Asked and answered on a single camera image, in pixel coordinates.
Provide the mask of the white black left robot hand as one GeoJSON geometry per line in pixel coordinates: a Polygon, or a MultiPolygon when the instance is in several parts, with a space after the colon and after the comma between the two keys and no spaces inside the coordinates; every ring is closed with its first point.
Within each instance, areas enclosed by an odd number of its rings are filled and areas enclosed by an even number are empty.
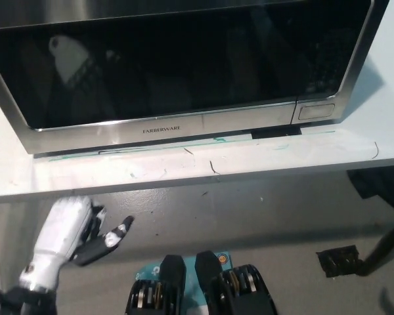
{"type": "Polygon", "coordinates": [[[61,268],[72,262],[87,266],[113,252],[127,235],[134,217],[101,233],[106,217],[103,205],[88,196],[60,198],[53,203],[33,248],[33,257],[19,277],[30,291],[56,291],[61,268]]]}

